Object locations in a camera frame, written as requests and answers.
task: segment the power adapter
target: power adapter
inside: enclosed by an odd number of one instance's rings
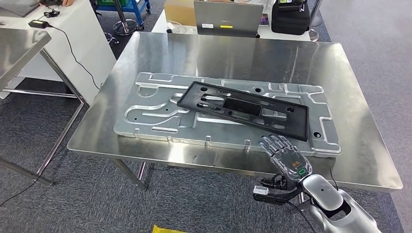
[[[45,29],[46,27],[50,27],[50,24],[47,21],[41,21],[41,20],[32,20],[29,23],[29,26],[32,28],[42,28]]]

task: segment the white table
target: white table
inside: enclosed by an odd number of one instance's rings
[[[272,21],[272,8],[268,10],[263,10],[263,13],[268,14],[269,22]],[[186,34],[197,34],[197,28],[193,26],[184,26],[186,28]],[[157,19],[156,24],[154,25],[152,32],[153,33],[166,33],[167,30],[167,20],[165,10]],[[274,40],[299,40],[299,41],[310,41],[309,32],[305,32],[302,35],[289,35],[282,33],[274,33],[270,27],[259,27],[257,33],[260,35],[260,38],[263,39],[274,39]]]
[[[49,12],[50,10],[40,6],[25,18],[0,17],[0,22],[5,24],[0,28],[31,29],[28,23],[33,19],[41,18],[46,11]],[[43,17],[41,20],[49,22],[68,34],[77,60],[93,74],[96,84],[100,86],[105,82],[116,63],[116,59],[89,1],[77,0],[70,7],[60,7],[59,11],[61,13],[58,17]],[[51,41],[45,46],[45,50],[85,101],[91,105],[94,97],[99,92],[94,86],[91,76],[74,61],[69,44],[62,32],[53,28],[44,30],[51,36]],[[61,81],[39,54],[9,83],[7,88],[15,88],[25,77]],[[7,95],[6,92],[0,92],[0,98],[5,98]]]

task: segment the aluminum plate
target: aluminum plate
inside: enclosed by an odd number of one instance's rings
[[[114,131],[122,136],[263,151],[257,144],[269,132],[197,113],[176,105],[193,81],[221,85],[309,107],[309,139],[289,138],[305,156],[336,157],[339,137],[320,86],[207,77],[139,73],[118,116]],[[277,112],[271,117],[282,117]]]

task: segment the robot finger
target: robot finger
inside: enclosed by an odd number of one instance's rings
[[[292,146],[291,142],[287,138],[285,138],[284,136],[278,135],[278,137],[287,147]]]
[[[262,136],[262,139],[265,140],[268,147],[272,150],[272,153],[276,153],[281,149],[270,138],[268,138],[266,136]]]
[[[271,134],[269,135],[270,138],[272,138],[272,140],[280,147],[280,148],[285,148],[286,145],[282,143],[281,140],[279,140],[279,138],[277,138],[275,135]]]
[[[269,149],[269,147],[266,143],[264,143],[262,141],[258,141],[258,143],[259,143],[260,147],[262,147],[270,157],[272,157],[274,155],[272,150]]]

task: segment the laptop lid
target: laptop lid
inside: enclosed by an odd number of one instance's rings
[[[195,0],[197,33],[256,37],[263,5]]]
[[[37,7],[38,0],[0,0],[0,16],[26,17]]]

